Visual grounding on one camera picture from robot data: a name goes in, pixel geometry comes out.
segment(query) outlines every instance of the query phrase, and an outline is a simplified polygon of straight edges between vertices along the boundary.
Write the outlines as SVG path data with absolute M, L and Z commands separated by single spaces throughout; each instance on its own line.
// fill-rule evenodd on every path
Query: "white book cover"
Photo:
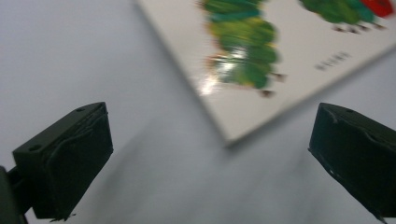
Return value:
M 229 143 L 396 45 L 391 0 L 138 1 Z

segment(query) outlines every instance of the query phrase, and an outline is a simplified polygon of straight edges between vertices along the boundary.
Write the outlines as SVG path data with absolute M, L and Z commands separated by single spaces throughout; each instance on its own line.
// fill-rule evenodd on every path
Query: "screw hole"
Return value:
M 33 146 L 33 147 L 30 147 L 30 148 L 29 148 L 29 151 L 37 151 L 37 150 L 39 150 L 40 148 L 41 148 L 40 145 L 35 145 L 35 146 Z

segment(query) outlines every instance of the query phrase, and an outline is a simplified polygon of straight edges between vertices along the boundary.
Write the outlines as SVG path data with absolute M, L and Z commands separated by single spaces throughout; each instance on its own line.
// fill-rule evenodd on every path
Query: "white background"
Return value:
M 396 129 L 395 70 L 392 51 L 225 148 L 133 1 L 2 0 L 0 164 L 105 101 L 116 151 L 68 223 L 375 223 L 306 149 L 320 102 Z

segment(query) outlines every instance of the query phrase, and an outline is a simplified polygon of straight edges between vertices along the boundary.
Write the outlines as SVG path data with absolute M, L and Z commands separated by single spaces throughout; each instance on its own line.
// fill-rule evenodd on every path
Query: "green caterpillar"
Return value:
M 222 83 L 233 83 L 271 94 L 269 75 L 274 74 L 273 63 L 278 55 L 273 42 L 276 29 L 264 21 L 260 11 L 262 0 L 204 0 L 202 8 L 207 12 L 207 28 L 215 37 L 221 53 L 209 59 L 208 67 Z
M 375 23 L 377 16 L 363 4 L 361 0 L 300 0 L 307 10 L 319 14 L 319 16 L 334 24 L 334 30 L 344 32 L 339 24 L 345 23 L 349 26 L 349 32 L 357 34 L 355 26 L 363 31 L 369 30 L 361 23 L 372 23 L 378 29 L 384 27 Z

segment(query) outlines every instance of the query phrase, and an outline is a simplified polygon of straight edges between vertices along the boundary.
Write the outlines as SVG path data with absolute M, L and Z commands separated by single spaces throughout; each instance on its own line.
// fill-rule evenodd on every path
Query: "book cover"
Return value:
M 139 4 L 229 143 L 396 45 L 390 0 Z

